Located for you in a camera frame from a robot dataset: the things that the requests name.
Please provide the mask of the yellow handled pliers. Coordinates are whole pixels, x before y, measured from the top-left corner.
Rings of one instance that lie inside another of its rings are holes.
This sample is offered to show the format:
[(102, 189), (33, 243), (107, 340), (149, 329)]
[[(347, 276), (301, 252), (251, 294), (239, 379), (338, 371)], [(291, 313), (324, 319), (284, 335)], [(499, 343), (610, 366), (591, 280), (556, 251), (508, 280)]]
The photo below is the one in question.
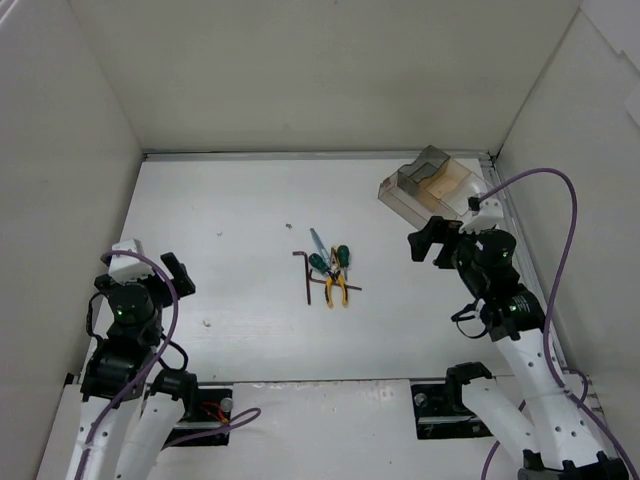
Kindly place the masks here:
[(345, 273), (350, 265), (350, 250), (347, 245), (338, 245), (332, 247), (330, 252), (329, 269), (326, 273), (327, 278), (325, 282), (325, 300), (329, 308), (334, 307), (332, 298), (333, 287), (340, 288), (342, 294), (342, 306), (348, 306), (348, 289), (346, 285)]

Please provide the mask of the green handled screwdriver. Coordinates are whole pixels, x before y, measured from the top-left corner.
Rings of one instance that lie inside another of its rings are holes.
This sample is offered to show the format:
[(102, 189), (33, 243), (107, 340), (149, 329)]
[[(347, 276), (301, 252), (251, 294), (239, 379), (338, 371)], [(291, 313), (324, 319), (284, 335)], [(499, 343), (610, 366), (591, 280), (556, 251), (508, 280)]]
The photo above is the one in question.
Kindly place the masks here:
[(345, 280), (348, 280), (348, 268), (350, 266), (350, 249), (347, 245), (341, 244), (336, 250), (337, 260), (341, 273)]

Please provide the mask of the large brown hex key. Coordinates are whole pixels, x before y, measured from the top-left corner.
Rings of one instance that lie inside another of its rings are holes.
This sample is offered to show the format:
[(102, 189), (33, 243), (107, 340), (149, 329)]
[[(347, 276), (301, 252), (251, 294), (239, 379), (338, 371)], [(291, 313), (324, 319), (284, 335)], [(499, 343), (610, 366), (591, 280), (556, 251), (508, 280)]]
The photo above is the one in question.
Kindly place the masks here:
[(293, 251), (292, 256), (301, 257), (304, 261), (304, 282), (305, 282), (306, 303), (308, 306), (311, 306), (312, 305), (311, 285), (310, 285), (311, 269), (310, 269), (308, 254), (304, 251), (298, 250), (298, 251)]

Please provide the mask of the blue utility knife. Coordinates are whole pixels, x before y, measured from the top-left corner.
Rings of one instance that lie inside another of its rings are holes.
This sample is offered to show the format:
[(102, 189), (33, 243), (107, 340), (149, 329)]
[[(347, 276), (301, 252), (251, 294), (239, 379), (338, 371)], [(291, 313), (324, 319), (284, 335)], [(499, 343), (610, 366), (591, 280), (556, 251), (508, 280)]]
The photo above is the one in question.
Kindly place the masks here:
[(318, 254), (322, 257), (323, 261), (327, 265), (330, 265), (331, 264), (330, 254), (325, 248), (321, 238), (319, 237), (319, 235), (317, 234), (314, 228), (310, 228), (309, 231), (310, 231), (311, 238), (314, 242), (314, 245), (316, 246), (316, 249), (318, 251)]

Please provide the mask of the green stubby screwdriver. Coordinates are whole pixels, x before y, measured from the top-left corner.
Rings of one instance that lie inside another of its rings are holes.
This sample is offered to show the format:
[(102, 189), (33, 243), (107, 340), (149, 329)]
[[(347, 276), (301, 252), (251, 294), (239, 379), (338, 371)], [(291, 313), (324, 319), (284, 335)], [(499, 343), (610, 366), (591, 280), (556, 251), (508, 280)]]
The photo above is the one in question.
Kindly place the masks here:
[(313, 253), (309, 256), (309, 263), (322, 275), (327, 275), (331, 271), (329, 264), (318, 253)]

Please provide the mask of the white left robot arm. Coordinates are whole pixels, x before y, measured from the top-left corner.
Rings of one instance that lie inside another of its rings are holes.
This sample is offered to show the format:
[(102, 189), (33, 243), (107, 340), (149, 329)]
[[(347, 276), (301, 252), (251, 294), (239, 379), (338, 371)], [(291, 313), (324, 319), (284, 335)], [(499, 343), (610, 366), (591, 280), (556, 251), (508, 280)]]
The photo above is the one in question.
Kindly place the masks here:
[(195, 374), (162, 366), (177, 323), (164, 325), (166, 308), (195, 293), (186, 267), (165, 253), (154, 263), (135, 246), (120, 244), (103, 261), (108, 273), (94, 286), (113, 314), (106, 335), (96, 335), (80, 393), (80, 423), (69, 479), (145, 479), (179, 420), (199, 409)]

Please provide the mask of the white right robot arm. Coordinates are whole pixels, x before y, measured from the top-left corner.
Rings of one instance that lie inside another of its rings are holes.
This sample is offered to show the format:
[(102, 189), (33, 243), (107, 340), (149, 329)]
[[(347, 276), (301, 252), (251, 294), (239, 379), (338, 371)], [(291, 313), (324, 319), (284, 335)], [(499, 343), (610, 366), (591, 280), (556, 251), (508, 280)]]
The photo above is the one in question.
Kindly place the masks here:
[(560, 370), (544, 347), (545, 314), (512, 263), (515, 238), (496, 228), (463, 233), (461, 226), (432, 217), (408, 237), (412, 259), (421, 262), (432, 245), (441, 245), (435, 266), (456, 270), (474, 298), (453, 322), (482, 321), (485, 335), (516, 377), (528, 411), (514, 406), (480, 362), (447, 370), (445, 405), (474, 413), (514, 460), (520, 479), (630, 478), (629, 467), (606, 453), (585, 412), (554, 378)]

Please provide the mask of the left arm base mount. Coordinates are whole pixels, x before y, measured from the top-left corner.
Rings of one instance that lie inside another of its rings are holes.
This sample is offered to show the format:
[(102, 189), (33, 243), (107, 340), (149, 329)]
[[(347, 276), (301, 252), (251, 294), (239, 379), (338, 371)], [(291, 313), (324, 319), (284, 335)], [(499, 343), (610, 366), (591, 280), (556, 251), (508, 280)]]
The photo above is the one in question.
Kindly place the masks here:
[(178, 421), (166, 442), (219, 428), (231, 418), (232, 410), (231, 388), (200, 388), (195, 406)]

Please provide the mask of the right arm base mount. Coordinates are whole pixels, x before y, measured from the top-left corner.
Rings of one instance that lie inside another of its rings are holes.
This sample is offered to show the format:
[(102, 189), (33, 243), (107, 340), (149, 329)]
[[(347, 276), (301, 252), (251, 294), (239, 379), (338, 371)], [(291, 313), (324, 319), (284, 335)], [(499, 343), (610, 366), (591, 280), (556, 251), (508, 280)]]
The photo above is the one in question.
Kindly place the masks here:
[(444, 382), (412, 383), (411, 399), (418, 440), (491, 437), (486, 425), (466, 407), (455, 406)]

